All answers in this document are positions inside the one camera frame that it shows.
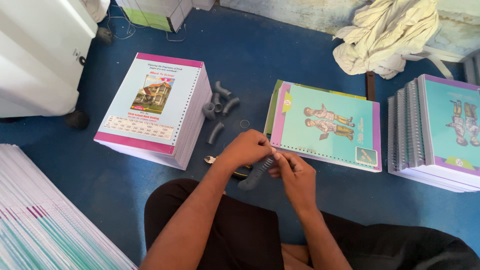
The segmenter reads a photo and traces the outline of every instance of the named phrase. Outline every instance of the knee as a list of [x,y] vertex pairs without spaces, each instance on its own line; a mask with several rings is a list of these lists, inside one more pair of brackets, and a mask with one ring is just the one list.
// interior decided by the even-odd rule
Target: knee
[[186,200],[198,183],[196,180],[187,178],[170,180],[150,194],[145,204],[145,209],[158,206],[162,201],[168,200],[168,198]]

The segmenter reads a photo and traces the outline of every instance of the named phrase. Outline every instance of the light blue notebook cover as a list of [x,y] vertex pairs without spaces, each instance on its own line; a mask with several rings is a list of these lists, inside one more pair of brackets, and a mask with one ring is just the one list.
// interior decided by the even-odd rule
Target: light blue notebook cover
[[430,75],[419,78],[427,165],[480,176],[479,88]]
[[379,172],[379,103],[283,83],[271,144],[313,159]]

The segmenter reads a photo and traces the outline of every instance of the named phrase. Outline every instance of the blue carpet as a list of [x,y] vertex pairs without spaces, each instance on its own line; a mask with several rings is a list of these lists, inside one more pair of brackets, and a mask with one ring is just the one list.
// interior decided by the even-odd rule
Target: blue carpet
[[[119,15],[118,10],[112,15]],[[332,35],[288,25],[257,15],[214,6],[192,10],[183,42],[168,42],[165,32],[137,29],[128,39],[105,47],[94,42],[79,85],[78,109],[89,113],[83,131],[64,125],[62,117],[27,117],[0,125],[0,142],[19,145],[48,178],[133,262],[145,255],[144,204],[159,185],[175,178],[201,180],[209,166],[206,155],[219,154],[243,129],[264,128],[268,104],[277,79],[365,94],[364,75],[350,76],[336,64],[332,50],[341,40]],[[112,19],[114,32],[125,33],[126,21]],[[170,39],[182,39],[184,29]],[[93,141],[113,97],[137,52],[204,61],[210,82],[221,81],[241,100],[223,120],[225,131],[217,144],[205,143],[212,122],[205,121],[186,171],[117,153]],[[448,65],[458,80],[462,68]],[[391,80],[375,77],[382,114],[382,156],[386,157],[388,96],[414,77],[440,76],[428,60],[407,62]],[[480,251],[480,194],[457,194],[396,177],[386,171],[364,172],[308,160],[317,171],[319,209],[362,224],[389,223],[435,228],[462,238]],[[242,192],[230,180],[227,194],[277,212],[283,242],[304,244],[305,238],[281,181],[264,177],[252,191]]]

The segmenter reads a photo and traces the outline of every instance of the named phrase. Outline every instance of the cartoon character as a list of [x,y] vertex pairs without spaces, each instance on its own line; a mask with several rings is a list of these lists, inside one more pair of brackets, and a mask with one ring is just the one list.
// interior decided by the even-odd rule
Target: cartoon character
[[465,102],[464,104],[465,108],[465,126],[467,127],[467,133],[470,136],[470,144],[472,144],[475,147],[480,146],[480,141],[478,140],[477,136],[480,131],[480,127],[477,125],[477,112],[475,111],[477,109],[477,105],[474,104],[468,104]]
[[453,105],[453,116],[452,116],[452,122],[450,124],[446,124],[446,126],[453,127],[456,132],[456,143],[458,143],[461,146],[467,146],[468,142],[464,138],[465,135],[465,126],[464,126],[464,121],[461,118],[462,116],[462,102],[460,100],[457,100],[456,102],[451,100]]
[[320,140],[326,139],[328,137],[329,132],[333,132],[336,135],[339,136],[345,136],[347,137],[350,141],[353,142],[353,135],[354,131],[351,128],[334,124],[328,120],[312,120],[310,118],[305,119],[305,125],[308,127],[311,126],[316,126],[318,129],[324,132],[322,136],[320,136]]
[[353,120],[353,117],[350,117],[349,119],[343,117],[343,116],[340,116],[340,115],[336,115],[333,111],[327,111],[327,109],[325,108],[325,105],[322,103],[322,109],[321,110],[313,110],[313,109],[310,109],[308,107],[306,107],[304,110],[303,110],[303,114],[305,114],[306,116],[316,116],[318,118],[321,118],[321,119],[327,119],[327,120],[330,120],[333,122],[333,120],[337,120],[338,122],[342,123],[342,124],[345,124],[345,125],[349,125],[351,127],[354,127],[355,124],[352,124],[352,120]]

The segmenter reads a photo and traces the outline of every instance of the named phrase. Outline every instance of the wire cutter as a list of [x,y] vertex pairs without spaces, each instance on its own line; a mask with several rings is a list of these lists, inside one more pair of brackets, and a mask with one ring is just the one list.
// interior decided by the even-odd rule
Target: wire cutter
[[[205,162],[209,163],[209,164],[213,164],[213,162],[215,162],[216,158],[212,157],[212,156],[206,156],[204,158]],[[249,169],[250,171],[253,170],[253,166],[252,165],[249,165],[249,166],[245,166],[245,168]],[[240,172],[233,172],[232,174],[232,177],[233,178],[236,178],[236,179],[239,179],[239,180],[244,180],[244,179],[247,179],[248,177],[248,174],[244,174],[244,173],[240,173]]]

